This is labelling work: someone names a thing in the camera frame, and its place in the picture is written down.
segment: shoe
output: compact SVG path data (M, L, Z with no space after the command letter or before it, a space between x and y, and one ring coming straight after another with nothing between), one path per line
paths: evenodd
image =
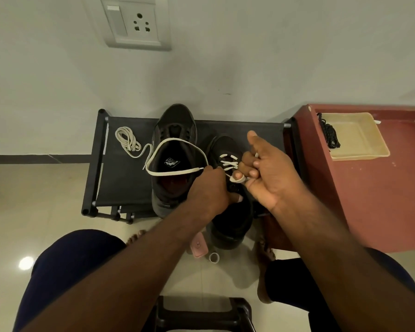
M227 135L216 136L206 150L208 163L213 167L222 167L227 175L226 188L243 196L240 203L229 205L207 226L212 244L220 249L234 249L243 241L253 220L252 202L242 184L230 181L232 171L238 169L243 156L233 138Z
M166 217L186 200L197 172L207 165L196 143L197 127L189 109L182 104L169 107L155 126L154 152L145 165L152 176L152 207L157 216ZM198 151L204 156L203 164L198 163Z

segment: white wall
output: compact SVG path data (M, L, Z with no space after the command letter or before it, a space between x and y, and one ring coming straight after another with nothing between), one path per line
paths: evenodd
M171 52L110 49L81 0L0 0L0 154L88 154L96 113L281 121L415 105L415 0L169 0Z

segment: yellow tray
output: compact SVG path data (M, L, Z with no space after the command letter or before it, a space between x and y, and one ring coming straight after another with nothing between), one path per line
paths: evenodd
M390 156L390 151L370 113L323 113L341 146L330 149L334 161L354 161Z

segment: person's left hand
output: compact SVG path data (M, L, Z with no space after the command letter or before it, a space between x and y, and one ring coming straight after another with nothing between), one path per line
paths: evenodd
M205 220L209 222L216 215L223 213L230 204L242 200L243 197L238 193L227 191L226 174L222 168L213 169L207 166L192 184L187 202L206 216Z

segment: bundled black shoelace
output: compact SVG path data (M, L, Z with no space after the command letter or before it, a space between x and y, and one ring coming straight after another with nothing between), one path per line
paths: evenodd
M326 123L326 120L321 117L321 113L317 113L317 116L329 149L339 148L341 144L338 142L335 129L329 123Z

